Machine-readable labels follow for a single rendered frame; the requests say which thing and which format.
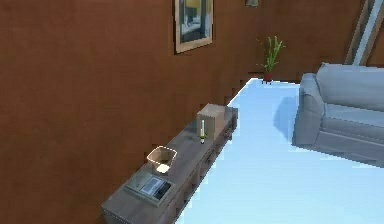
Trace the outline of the brown cardboard box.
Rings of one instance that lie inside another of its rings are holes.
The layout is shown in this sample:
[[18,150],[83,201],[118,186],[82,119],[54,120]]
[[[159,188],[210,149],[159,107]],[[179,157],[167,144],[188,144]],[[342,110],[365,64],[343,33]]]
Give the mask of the brown cardboard box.
[[225,107],[207,104],[197,113],[197,135],[200,135],[201,120],[205,121],[205,138],[215,140],[224,128]]

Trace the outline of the long grey-brown wooden stand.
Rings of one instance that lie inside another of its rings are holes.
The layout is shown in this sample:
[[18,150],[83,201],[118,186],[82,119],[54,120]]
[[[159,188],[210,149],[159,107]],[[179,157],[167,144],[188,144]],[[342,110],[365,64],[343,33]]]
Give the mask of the long grey-brown wooden stand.
[[174,184],[169,195],[158,207],[124,189],[123,185],[134,173],[102,203],[106,224],[175,224],[227,141],[232,139],[232,133],[237,126],[238,110],[224,107],[224,128],[215,140],[205,138],[205,143],[201,144],[195,118],[165,145],[177,151],[167,173],[157,172],[148,160],[138,169]]

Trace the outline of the green house plant red pot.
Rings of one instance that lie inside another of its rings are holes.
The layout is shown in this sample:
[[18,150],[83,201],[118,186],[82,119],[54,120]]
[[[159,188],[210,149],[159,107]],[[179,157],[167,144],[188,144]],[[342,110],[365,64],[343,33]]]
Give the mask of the green house plant red pot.
[[259,44],[263,47],[264,62],[261,66],[264,69],[262,82],[272,82],[272,70],[278,64],[277,58],[280,50],[284,48],[283,41],[279,40],[277,36],[267,37],[266,41],[258,40]]

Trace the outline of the grey sofa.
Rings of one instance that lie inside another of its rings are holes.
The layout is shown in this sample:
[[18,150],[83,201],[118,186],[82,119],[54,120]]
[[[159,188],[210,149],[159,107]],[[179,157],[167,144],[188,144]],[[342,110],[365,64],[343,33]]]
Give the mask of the grey sofa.
[[384,168],[384,68],[323,63],[305,73],[292,144]]

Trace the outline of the wood-framed wall picture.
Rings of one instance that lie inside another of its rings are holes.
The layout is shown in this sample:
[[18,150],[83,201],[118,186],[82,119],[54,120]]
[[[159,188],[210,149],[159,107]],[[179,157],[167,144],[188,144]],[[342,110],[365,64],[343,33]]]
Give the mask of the wood-framed wall picture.
[[214,0],[173,0],[175,53],[213,42]]

